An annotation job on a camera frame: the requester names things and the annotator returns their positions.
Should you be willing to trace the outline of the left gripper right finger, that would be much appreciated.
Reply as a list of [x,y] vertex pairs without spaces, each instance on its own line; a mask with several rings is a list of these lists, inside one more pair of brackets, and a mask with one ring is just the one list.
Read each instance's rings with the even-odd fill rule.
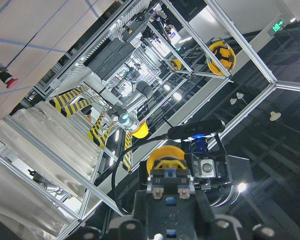
[[242,224],[233,216],[215,215],[203,190],[195,191],[194,229],[199,240],[241,240]]

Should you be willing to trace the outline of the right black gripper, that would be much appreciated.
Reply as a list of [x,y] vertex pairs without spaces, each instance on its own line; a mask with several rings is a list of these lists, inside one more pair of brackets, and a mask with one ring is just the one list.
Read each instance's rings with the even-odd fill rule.
[[205,192],[211,207],[233,204],[240,195],[240,188],[254,182],[251,162],[248,158],[228,155],[219,136],[219,149],[209,151],[204,136],[181,141],[185,161],[194,177],[194,188]]

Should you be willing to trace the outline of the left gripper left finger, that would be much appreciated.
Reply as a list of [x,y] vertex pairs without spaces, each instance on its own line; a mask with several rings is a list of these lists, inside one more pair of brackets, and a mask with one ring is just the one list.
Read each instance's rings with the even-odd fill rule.
[[153,237],[149,233],[153,185],[146,161],[139,164],[138,179],[139,189],[134,195],[133,211],[110,222],[109,238],[111,240],[147,240]]

